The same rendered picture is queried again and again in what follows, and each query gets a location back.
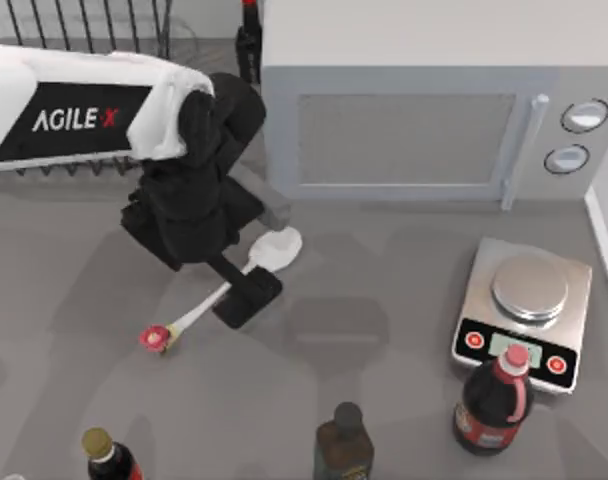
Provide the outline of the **microwave oven door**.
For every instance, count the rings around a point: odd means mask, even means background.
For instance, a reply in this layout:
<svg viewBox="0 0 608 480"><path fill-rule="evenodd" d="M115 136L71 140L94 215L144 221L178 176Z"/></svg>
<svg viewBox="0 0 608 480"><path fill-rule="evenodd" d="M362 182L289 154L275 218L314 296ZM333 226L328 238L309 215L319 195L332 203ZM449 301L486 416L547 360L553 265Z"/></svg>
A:
<svg viewBox="0 0 608 480"><path fill-rule="evenodd" d="M297 200L497 201L556 80L537 67L268 67L269 180Z"/></svg>

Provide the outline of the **slim black bottle, red top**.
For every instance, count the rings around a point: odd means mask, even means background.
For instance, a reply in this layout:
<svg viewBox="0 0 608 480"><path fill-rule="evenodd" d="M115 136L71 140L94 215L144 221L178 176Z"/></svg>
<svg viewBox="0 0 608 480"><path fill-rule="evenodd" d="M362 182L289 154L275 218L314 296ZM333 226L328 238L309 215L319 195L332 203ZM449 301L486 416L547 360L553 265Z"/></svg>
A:
<svg viewBox="0 0 608 480"><path fill-rule="evenodd" d="M235 37L239 74L246 82L261 84L262 24L258 0L241 0L242 22Z"/></svg>

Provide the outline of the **small microwave knob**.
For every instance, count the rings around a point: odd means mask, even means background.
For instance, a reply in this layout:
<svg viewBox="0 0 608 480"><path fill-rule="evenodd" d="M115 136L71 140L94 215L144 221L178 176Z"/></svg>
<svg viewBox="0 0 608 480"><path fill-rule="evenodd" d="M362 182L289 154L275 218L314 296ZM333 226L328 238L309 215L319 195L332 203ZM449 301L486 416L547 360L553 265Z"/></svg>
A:
<svg viewBox="0 0 608 480"><path fill-rule="evenodd" d="M568 175L581 170L589 161L589 150L579 144L572 144L550 151L544 161L544 168L553 175Z"/></svg>

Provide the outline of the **dark bottle with olive cap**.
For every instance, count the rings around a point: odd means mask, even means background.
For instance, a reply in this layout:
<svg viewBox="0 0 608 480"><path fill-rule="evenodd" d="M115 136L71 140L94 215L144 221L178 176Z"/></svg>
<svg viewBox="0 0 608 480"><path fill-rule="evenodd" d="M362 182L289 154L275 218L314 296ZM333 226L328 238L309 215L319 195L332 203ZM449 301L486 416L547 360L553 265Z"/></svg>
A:
<svg viewBox="0 0 608 480"><path fill-rule="evenodd" d="M145 480L131 450L114 441L104 428L87 429L81 445L87 457L89 480Z"/></svg>

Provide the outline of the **large microwave knob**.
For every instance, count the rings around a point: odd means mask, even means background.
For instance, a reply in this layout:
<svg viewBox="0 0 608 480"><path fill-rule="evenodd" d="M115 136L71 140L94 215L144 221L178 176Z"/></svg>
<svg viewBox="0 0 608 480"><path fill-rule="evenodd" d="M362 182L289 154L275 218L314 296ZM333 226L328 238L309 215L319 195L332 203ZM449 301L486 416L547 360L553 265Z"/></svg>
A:
<svg viewBox="0 0 608 480"><path fill-rule="evenodd" d="M608 104L602 99L591 99L569 105L560 123L570 133L583 134L599 128L607 119Z"/></svg>

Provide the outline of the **silver kitchen scale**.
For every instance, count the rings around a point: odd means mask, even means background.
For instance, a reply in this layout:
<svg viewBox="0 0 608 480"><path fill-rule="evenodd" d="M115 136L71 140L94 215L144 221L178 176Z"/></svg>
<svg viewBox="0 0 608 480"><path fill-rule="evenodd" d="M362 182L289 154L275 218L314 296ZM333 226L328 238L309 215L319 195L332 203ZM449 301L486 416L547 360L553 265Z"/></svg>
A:
<svg viewBox="0 0 608 480"><path fill-rule="evenodd" d="M536 389L573 393L591 284L592 268L585 263L482 238L451 343L453 360L476 367L520 344L529 351Z"/></svg>

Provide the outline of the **pale grey microwave oven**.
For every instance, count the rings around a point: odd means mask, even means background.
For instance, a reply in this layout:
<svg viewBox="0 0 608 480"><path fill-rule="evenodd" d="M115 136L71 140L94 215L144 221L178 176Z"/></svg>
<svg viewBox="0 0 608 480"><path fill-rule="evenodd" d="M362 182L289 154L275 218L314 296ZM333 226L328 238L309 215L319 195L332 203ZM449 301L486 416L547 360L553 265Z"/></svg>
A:
<svg viewBox="0 0 608 480"><path fill-rule="evenodd" d="M516 200L584 198L608 149L608 119L563 129L573 104L608 104L608 0L265 0L262 75L282 66L537 67L557 80ZM579 144L588 163L568 175L543 166Z"/></svg>

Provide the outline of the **dark bottle with red cap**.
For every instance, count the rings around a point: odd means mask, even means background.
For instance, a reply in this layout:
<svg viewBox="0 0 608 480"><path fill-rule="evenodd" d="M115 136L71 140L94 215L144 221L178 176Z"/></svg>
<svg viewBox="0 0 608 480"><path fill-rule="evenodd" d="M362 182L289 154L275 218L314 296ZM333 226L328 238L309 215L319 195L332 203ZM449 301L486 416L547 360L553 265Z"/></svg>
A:
<svg viewBox="0 0 608 480"><path fill-rule="evenodd" d="M496 358L476 367L455 404L455 439L470 453L493 456L514 441L534 404L528 349L507 347Z"/></svg>

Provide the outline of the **brown bottle with grey cap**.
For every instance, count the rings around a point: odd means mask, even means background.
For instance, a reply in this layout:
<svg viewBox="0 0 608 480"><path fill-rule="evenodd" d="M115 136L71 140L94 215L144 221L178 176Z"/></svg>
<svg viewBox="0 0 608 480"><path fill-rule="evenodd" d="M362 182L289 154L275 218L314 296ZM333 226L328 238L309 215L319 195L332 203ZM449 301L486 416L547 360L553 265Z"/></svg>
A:
<svg viewBox="0 0 608 480"><path fill-rule="evenodd" d="M315 432L313 480L371 480L375 449L360 407L341 402Z"/></svg>

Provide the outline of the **white spoon with red flower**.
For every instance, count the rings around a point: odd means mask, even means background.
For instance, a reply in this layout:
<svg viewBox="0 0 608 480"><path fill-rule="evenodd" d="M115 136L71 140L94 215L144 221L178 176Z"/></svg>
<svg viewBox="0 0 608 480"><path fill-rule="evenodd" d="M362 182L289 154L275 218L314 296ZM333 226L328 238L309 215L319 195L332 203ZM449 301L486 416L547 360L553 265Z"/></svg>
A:
<svg viewBox="0 0 608 480"><path fill-rule="evenodd" d="M292 264L303 246L300 232L293 227L281 231L268 231L260 235L249 248L248 260L244 267L261 266L275 274ZM168 325L151 325L139 335L139 342L147 350L162 354L166 352L201 316L213 311L215 302L229 287L225 281L197 307Z"/></svg>

